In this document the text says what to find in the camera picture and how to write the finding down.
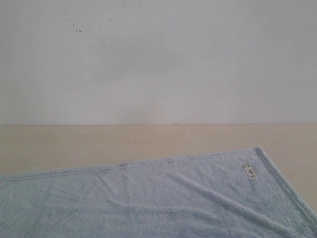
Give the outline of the light blue terry towel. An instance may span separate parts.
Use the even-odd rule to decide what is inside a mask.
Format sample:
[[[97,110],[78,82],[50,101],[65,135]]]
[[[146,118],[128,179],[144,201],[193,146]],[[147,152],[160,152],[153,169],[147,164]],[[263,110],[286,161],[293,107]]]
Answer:
[[[260,147],[0,178],[3,238],[314,238]]]

